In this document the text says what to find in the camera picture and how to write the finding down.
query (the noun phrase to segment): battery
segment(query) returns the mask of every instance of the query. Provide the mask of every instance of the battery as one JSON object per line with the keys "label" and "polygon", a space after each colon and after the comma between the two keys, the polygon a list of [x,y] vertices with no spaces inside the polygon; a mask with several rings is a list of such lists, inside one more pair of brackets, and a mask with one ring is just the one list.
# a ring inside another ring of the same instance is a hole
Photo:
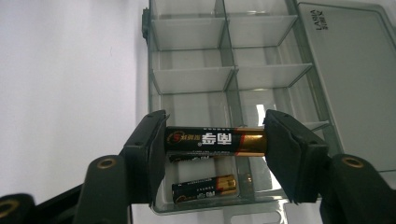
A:
{"label": "battery", "polygon": [[262,157],[267,149],[264,129],[167,127],[169,155]]}
{"label": "battery", "polygon": [[172,185],[174,203],[236,193],[233,175],[215,176]]}
{"label": "battery", "polygon": [[169,155],[169,161],[172,163],[180,161],[201,161],[211,158],[214,158],[214,156]]}

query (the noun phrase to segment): brass screw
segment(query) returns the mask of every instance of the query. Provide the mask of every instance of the brass screw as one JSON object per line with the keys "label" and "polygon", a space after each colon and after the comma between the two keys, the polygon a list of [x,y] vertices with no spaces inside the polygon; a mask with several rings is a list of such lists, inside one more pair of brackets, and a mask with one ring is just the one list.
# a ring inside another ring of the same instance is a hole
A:
{"label": "brass screw", "polygon": [[364,164],[361,161],[358,161],[352,157],[344,157],[343,163],[354,168],[363,168],[364,166]]}
{"label": "brass screw", "polygon": [[101,161],[98,162],[97,167],[99,169],[107,169],[110,168],[114,165],[116,165],[116,160],[112,159],[112,158],[106,158],[106,159],[102,159]]}
{"label": "brass screw", "polygon": [[0,202],[0,207],[8,206],[8,208],[2,212],[0,212],[0,218],[8,216],[10,213],[15,211],[18,206],[20,206],[20,202],[14,199],[8,199],[5,201]]}

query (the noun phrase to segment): black clamp jaw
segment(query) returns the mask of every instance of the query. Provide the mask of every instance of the black clamp jaw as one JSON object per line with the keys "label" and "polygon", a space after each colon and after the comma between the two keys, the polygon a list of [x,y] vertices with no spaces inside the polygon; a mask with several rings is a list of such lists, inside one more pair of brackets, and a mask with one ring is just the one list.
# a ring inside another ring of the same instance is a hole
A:
{"label": "black clamp jaw", "polygon": [[[26,194],[0,198],[0,223],[131,223],[132,203],[154,204],[164,177],[165,111],[146,115],[120,155],[93,161],[82,186],[35,206]],[[292,116],[267,110],[268,167],[294,203],[321,196],[324,224],[396,223],[396,193],[361,158],[330,158],[326,143]]]}
{"label": "black clamp jaw", "polygon": [[396,223],[396,193],[368,161],[328,156],[326,143],[292,116],[267,110],[268,167],[294,203],[321,197],[324,224]]}

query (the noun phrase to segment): white wall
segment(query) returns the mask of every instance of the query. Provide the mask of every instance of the white wall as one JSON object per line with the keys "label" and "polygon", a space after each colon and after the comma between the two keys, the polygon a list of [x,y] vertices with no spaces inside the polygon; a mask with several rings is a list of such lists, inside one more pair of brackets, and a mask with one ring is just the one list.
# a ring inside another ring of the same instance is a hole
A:
{"label": "white wall", "polygon": [[147,0],[0,1],[0,195],[41,203],[147,113]]}

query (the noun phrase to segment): black and gold battery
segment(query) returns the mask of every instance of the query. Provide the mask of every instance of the black and gold battery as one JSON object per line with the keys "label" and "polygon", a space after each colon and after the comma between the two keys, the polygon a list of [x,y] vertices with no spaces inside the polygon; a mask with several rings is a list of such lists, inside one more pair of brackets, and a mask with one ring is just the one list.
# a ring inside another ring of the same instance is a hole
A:
{"label": "black and gold battery", "polygon": [[235,193],[236,180],[233,175],[215,176],[172,185],[174,203]]}
{"label": "black and gold battery", "polygon": [[165,150],[172,155],[262,157],[264,129],[167,127]]}
{"label": "black and gold battery", "polygon": [[169,155],[169,161],[172,163],[180,161],[203,161],[212,158],[222,158],[222,156]]}

